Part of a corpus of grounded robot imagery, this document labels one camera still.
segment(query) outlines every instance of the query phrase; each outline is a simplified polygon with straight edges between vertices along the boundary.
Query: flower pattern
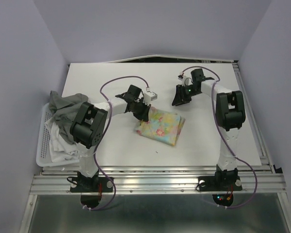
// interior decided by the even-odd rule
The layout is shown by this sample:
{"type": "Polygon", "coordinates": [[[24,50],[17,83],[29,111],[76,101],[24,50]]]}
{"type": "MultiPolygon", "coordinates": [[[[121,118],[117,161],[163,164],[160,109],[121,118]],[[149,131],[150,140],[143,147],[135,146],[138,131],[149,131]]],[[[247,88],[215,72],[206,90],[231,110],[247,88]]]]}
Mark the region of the flower pattern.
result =
{"type": "Polygon", "coordinates": [[[139,135],[174,146],[184,122],[185,119],[176,113],[151,107],[149,121],[140,121],[135,130],[139,135]]]}

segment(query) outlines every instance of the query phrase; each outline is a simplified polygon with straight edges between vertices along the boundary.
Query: white table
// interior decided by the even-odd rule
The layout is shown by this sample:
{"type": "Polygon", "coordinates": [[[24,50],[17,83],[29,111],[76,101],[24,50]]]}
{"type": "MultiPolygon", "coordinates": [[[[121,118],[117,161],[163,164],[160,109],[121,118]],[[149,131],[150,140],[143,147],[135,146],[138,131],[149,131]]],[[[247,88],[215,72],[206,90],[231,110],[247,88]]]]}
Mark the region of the white table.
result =
{"type": "MultiPolygon", "coordinates": [[[[186,122],[175,147],[139,136],[134,127],[137,119],[132,113],[117,115],[97,151],[99,164],[103,166],[214,166],[219,158],[220,136],[214,125],[211,99],[205,94],[192,98],[188,104],[173,107],[177,76],[190,66],[204,66],[215,71],[220,84],[231,90],[239,90],[232,64],[188,63],[92,63],[71,64],[65,83],[63,97],[83,93],[96,103],[105,101],[100,87],[110,79],[138,75],[145,78],[151,90],[158,94],[152,102],[156,108],[177,112],[186,122]]],[[[185,75],[190,77],[191,70],[185,75]]],[[[206,77],[213,75],[204,70],[206,77]]],[[[115,81],[104,88],[109,97],[126,92],[133,84],[145,89],[139,79],[115,81]]],[[[260,166],[259,152],[248,119],[238,138],[236,154],[253,166],[260,166]]]]}

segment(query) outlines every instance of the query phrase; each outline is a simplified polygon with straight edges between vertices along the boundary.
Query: folded cloth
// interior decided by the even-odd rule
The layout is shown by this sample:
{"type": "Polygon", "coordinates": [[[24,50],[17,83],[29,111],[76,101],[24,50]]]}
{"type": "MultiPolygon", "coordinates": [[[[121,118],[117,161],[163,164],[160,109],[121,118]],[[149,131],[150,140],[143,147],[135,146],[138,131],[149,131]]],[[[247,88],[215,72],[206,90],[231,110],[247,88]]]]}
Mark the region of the folded cloth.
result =
{"type": "Polygon", "coordinates": [[[51,119],[45,122],[45,127],[50,134],[49,153],[52,162],[61,162],[65,160],[77,160],[79,151],[75,144],[67,143],[59,134],[58,125],[51,119]]]}
{"type": "Polygon", "coordinates": [[[51,121],[58,125],[59,134],[69,144],[73,144],[70,127],[82,103],[86,101],[88,97],[80,93],[63,98],[56,91],[50,92],[48,107],[53,114],[51,121]]]}
{"type": "Polygon", "coordinates": [[[149,110],[149,121],[140,121],[135,130],[141,136],[174,146],[184,122],[185,118],[176,113],[151,107],[149,110]]]}

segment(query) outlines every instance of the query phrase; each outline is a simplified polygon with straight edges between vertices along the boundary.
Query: plastic basket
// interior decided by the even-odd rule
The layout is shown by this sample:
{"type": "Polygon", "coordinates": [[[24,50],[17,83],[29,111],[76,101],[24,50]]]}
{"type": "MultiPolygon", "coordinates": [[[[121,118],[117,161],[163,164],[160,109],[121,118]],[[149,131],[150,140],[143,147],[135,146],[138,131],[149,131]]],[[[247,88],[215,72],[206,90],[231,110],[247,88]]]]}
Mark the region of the plastic basket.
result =
{"type": "Polygon", "coordinates": [[[79,160],[67,160],[61,162],[52,162],[49,153],[49,131],[45,127],[44,123],[52,117],[52,113],[49,110],[49,104],[43,106],[42,117],[40,123],[39,139],[38,139],[38,148],[37,148],[37,157],[36,162],[39,166],[63,166],[68,164],[78,163],[79,160]]]}

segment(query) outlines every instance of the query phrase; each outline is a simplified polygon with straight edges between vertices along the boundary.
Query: colorful fabric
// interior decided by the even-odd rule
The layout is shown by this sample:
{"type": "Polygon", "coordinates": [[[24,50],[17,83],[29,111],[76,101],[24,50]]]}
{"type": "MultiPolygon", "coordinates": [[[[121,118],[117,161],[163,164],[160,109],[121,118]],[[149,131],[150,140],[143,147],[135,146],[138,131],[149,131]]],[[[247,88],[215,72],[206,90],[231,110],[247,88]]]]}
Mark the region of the colorful fabric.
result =
{"type": "Polygon", "coordinates": [[[149,110],[149,121],[138,124],[136,132],[168,145],[174,146],[181,133],[185,118],[163,110],[151,107],[149,110]]]}

